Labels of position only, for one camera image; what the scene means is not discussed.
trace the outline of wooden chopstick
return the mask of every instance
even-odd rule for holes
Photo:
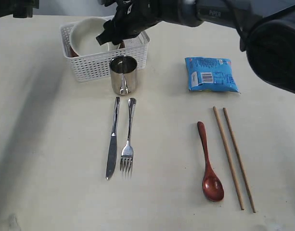
[[[239,184],[238,184],[238,181],[237,181],[237,178],[236,178],[235,168],[234,168],[234,166],[232,164],[231,153],[230,153],[230,150],[229,150],[229,147],[228,147],[228,143],[226,141],[225,134],[223,132],[223,128],[222,128],[222,124],[221,124],[221,121],[220,121],[220,118],[219,118],[218,110],[217,110],[217,108],[215,106],[213,107],[213,109],[214,109],[216,120],[217,120],[217,123],[218,123],[218,126],[219,126],[220,134],[221,134],[221,137],[222,137],[222,140],[223,140],[223,145],[224,145],[224,148],[225,148],[226,156],[228,158],[228,162],[229,162],[229,165],[230,165],[231,174],[232,174],[235,189],[236,189],[236,192],[237,192],[240,209],[244,210],[243,198],[242,198],[240,188],[239,188]]]
[[[247,189],[247,193],[248,193],[248,197],[249,197],[249,200],[250,200],[250,204],[251,204],[251,207],[252,207],[253,212],[256,213],[256,210],[254,208],[253,198],[252,198],[252,195],[251,195],[251,192],[250,192],[250,188],[249,188],[249,184],[248,184],[248,180],[247,180],[247,176],[245,174],[244,166],[243,166],[242,160],[240,158],[239,149],[238,149],[237,142],[236,142],[236,139],[235,139],[235,136],[234,136],[234,132],[233,132],[232,127],[231,127],[231,123],[230,123],[230,119],[229,119],[229,116],[228,116],[228,112],[227,112],[227,110],[226,110],[225,107],[223,108],[223,112],[224,112],[225,119],[226,119],[226,122],[227,122],[228,127],[229,127],[229,131],[230,131],[230,134],[231,134],[231,138],[232,138],[232,141],[233,141],[233,145],[234,145],[234,148],[235,148],[235,152],[236,152],[236,155],[237,155],[239,166],[240,166],[240,169],[242,171],[242,175],[243,175],[243,178],[244,178],[244,184],[245,184],[245,188]]]

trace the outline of butter knife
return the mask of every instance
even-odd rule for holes
[[[117,157],[117,121],[118,121],[118,112],[119,112],[119,97],[115,99],[114,106],[114,117],[113,117],[113,126],[111,132],[111,141],[109,146],[108,153],[108,162],[107,162],[107,170],[105,174],[105,178],[109,180],[114,173],[115,165],[116,165],[116,157]]]

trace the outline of white plastic basket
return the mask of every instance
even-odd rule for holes
[[[62,25],[60,31],[64,56],[69,60],[77,81],[85,82],[109,77],[109,63],[114,57],[119,55],[129,55],[135,58],[138,62],[138,69],[145,67],[149,43],[149,37],[145,31],[141,32],[136,38],[124,40],[125,48],[123,49],[72,58],[69,35],[75,24],[76,22]]]

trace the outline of red spoon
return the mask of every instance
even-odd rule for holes
[[[205,174],[202,183],[203,192],[209,200],[218,202],[224,197],[223,187],[209,162],[205,126],[202,122],[197,122],[197,128],[199,130],[205,156]]]

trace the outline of metal cup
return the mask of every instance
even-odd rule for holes
[[[137,61],[127,55],[117,56],[110,62],[111,84],[113,91],[119,95],[132,93],[137,82]]]

